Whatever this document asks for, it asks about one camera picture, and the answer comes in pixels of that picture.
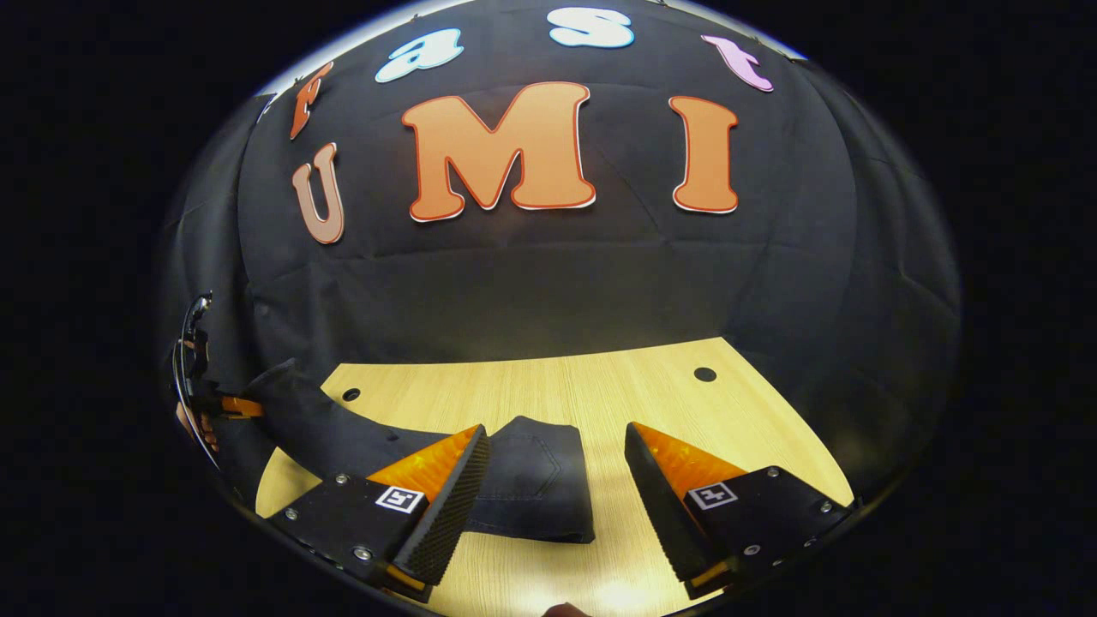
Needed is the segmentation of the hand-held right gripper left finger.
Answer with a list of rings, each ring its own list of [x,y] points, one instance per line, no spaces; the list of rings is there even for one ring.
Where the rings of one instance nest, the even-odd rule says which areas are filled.
[[[369,476],[340,472],[269,521],[357,582],[427,602],[441,582],[489,467],[480,424]]]

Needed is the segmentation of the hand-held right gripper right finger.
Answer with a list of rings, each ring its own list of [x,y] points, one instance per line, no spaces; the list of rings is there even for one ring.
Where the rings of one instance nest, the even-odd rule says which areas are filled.
[[[769,581],[853,515],[782,465],[745,471],[638,422],[626,426],[624,456],[663,554],[693,601]]]

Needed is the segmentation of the black jeans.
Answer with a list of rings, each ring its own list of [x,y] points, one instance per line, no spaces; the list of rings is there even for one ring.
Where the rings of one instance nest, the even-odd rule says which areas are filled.
[[[257,375],[244,388],[244,399],[262,407],[265,431],[314,476],[369,476],[442,439],[440,433],[392,427],[346,410],[294,360]],[[593,542],[576,427],[517,416],[494,431],[489,444],[489,467],[467,530],[533,542]]]

